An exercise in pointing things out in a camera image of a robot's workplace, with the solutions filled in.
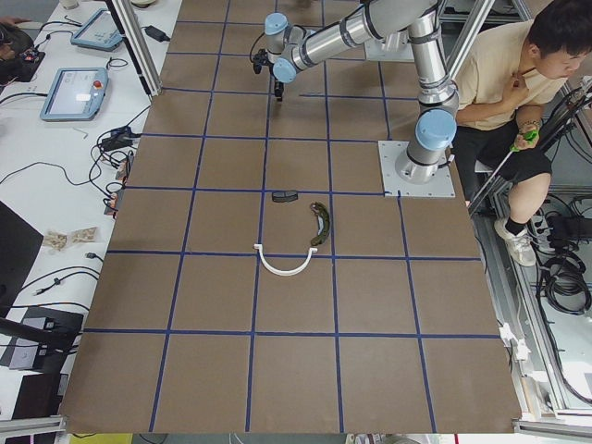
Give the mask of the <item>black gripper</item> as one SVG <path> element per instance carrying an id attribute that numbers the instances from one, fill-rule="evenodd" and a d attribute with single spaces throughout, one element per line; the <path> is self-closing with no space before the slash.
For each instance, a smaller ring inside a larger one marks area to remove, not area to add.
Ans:
<path id="1" fill-rule="evenodd" d="M 283 99 L 283 92 L 284 92 L 284 83 L 279 80 L 275 80 L 274 81 L 274 95 L 277 100 Z"/>

